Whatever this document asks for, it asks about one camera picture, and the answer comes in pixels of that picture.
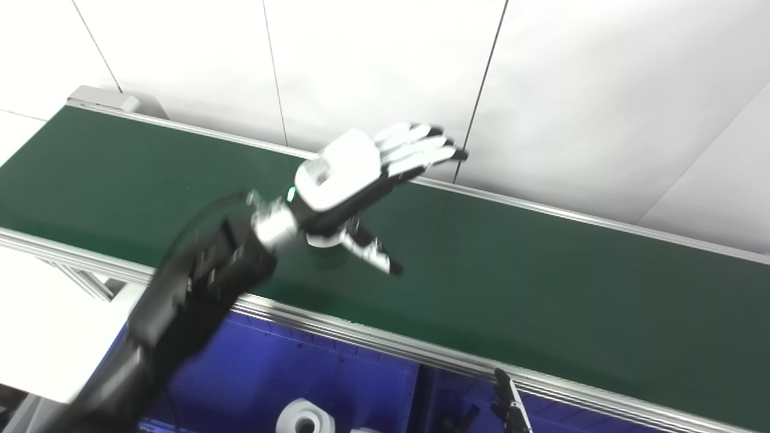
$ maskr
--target white tape roll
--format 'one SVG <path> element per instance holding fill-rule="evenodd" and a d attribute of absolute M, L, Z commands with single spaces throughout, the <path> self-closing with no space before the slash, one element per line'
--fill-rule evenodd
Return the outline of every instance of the white tape roll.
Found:
<path fill-rule="evenodd" d="M 283 409 L 276 423 L 276 433 L 334 433 L 334 418 L 300 398 Z"/>

